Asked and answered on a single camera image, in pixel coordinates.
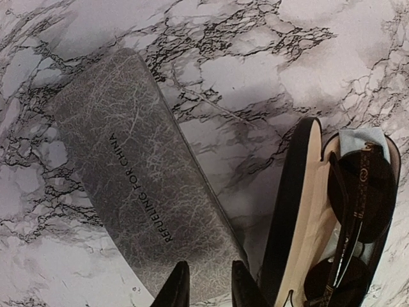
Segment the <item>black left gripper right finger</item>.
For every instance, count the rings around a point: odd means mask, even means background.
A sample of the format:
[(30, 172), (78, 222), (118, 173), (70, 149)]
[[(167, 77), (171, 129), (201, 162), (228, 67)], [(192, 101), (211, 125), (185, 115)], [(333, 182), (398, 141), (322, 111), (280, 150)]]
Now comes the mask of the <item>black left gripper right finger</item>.
[(233, 307), (269, 307), (256, 282), (241, 260), (232, 263), (231, 295)]

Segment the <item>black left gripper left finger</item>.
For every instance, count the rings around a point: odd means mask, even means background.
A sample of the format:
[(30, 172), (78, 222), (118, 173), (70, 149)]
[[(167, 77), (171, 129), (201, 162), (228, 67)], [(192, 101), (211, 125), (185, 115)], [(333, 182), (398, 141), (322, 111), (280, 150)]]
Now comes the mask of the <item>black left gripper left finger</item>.
[(151, 307), (188, 307), (189, 306), (189, 265), (178, 262)]

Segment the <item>grey marbled glasses case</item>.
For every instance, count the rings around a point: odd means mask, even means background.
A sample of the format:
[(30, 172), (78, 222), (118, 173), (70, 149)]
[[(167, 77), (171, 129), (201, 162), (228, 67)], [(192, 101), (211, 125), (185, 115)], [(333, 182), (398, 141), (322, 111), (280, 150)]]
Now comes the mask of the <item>grey marbled glasses case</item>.
[(157, 295), (174, 266), (190, 267), (190, 300), (228, 294), (247, 256), (157, 83), (136, 51), (102, 58), (50, 108), (105, 229)]

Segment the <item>black glasses case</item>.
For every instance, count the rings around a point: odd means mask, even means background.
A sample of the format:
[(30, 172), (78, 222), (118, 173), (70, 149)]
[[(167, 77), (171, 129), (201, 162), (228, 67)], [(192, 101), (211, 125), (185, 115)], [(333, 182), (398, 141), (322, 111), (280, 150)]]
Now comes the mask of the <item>black glasses case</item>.
[(259, 286), (269, 306), (304, 306), (309, 270), (333, 256), (341, 225), (330, 205), (327, 184), (332, 152), (321, 123), (302, 118), (293, 131), (282, 169)]

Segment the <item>light blue cloth front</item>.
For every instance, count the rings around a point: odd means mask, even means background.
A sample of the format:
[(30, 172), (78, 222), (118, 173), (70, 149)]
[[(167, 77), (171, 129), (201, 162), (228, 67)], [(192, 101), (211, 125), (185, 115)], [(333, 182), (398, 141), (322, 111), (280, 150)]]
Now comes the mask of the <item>light blue cloth front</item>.
[(334, 145), (336, 141), (339, 142), (339, 153), (341, 157), (344, 157), (354, 151), (362, 148), (366, 143), (374, 143), (380, 146), (380, 155), (388, 162), (389, 169), (394, 175), (394, 193), (392, 204), (388, 207), (383, 206), (385, 211), (383, 216), (374, 217), (371, 220), (370, 227), (378, 226), (381, 222), (386, 222), (381, 232), (376, 235), (375, 233), (368, 232), (369, 235), (374, 237), (374, 241), (366, 242), (362, 239), (359, 240), (364, 247), (367, 247), (367, 251), (363, 251), (359, 256), (361, 260), (368, 266), (371, 276), (374, 276), (380, 259), (382, 257), (383, 249), (387, 240), (387, 236), (392, 223), (392, 215), (396, 206), (396, 191), (397, 183), (399, 182), (399, 174), (401, 167), (401, 158), (399, 150), (396, 144), (390, 137), (385, 135), (381, 128), (361, 128), (361, 129), (341, 129), (337, 134), (334, 134), (326, 144), (326, 148)]

